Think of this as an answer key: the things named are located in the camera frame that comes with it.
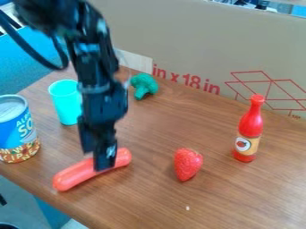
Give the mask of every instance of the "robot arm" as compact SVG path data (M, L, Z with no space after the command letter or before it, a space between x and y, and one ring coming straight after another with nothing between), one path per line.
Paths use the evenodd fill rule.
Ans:
M128 109L127 90L114 78L118 60L103 16L84 0L15 0L19 18L55 40L64 38L79 79L78 120L84 153L94 152L96 171L115 165L115 123Z

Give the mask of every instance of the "red box diagram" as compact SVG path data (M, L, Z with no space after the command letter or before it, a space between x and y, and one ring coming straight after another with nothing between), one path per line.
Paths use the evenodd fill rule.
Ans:
M249 100L252 94L266 97L266 105L271 110L306 111L306 91L291 79L271 79L263 71L231 72L234 81L225 84L236 95L235 100Z

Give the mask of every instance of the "light blue cup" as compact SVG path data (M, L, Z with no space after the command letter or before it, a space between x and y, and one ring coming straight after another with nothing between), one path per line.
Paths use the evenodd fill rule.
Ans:
M49 87L58 119L64 125L75 125L81 115L81 94L77 86L77 81L62 80Z

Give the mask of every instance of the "can label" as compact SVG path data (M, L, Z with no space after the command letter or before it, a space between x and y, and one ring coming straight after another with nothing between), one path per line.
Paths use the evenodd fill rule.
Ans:
M259 148L259 141L260 137L246 138L241 134L238 134L235 142L235 149L242 155L250 156L257 152Z
M18 117L0 125L0 160L18 163L38 152L40 144L28 108Z

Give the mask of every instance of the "wooden table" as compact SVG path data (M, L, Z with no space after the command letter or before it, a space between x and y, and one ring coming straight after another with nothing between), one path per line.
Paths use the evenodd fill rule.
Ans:
M244 164L230 152L247 106L165 80L154 97L135 101L131 93L129 114L117 124L132 164L57 193L53 175L82 160L77 127L58 122L47 94L64 78L75 74L52 73L21 93L42 149L29 161L1 164L0 174L22 188L89 228L306 228L306 123L263 112L258 158ZM204 156L184 183L173 167L180 147Z

